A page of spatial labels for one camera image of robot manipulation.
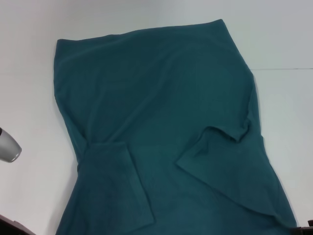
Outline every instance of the silver cylinder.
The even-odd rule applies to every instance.
[[[11,163],[21,154],[22,148],[6,131],[0,128],[0,160]]]

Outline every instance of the teal blanket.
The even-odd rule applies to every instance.
[[[222,20],[59,40],[78,161],[57,235],[287,235],[253,75]]]

